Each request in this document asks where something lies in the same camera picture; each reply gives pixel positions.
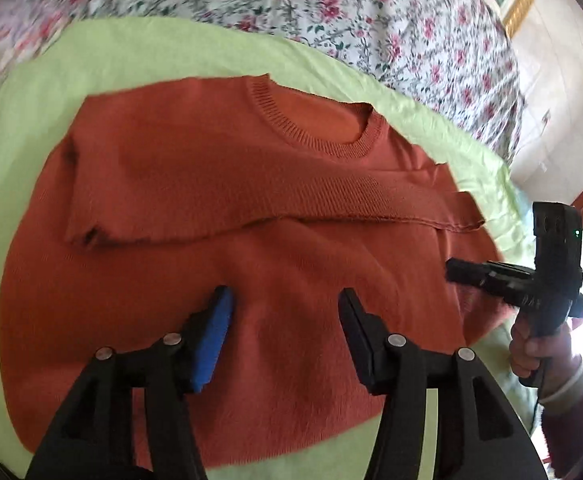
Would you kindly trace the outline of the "right forearm maroon sleeve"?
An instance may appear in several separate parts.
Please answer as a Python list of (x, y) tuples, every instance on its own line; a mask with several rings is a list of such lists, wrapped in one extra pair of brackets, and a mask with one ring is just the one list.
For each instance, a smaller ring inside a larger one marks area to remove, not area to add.
[(542, 430), (556, 478), (564, 479), (583, 460), (583, 364), (555, 389), (541, 390)]

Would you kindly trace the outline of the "person's right hand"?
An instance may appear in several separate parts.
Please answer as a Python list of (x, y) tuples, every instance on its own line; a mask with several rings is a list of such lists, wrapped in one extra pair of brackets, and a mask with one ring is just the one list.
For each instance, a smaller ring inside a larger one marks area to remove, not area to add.
[(529, 378), (543, 367), (542, 398), (557, 392), (579, 370), (581, 359), (573, 354), (568, 322), (561, 324), (551, 336), (534, 337), (528, 318), (520, 313), (511, 335), (509, 364), (512, 371), (519, 378)]

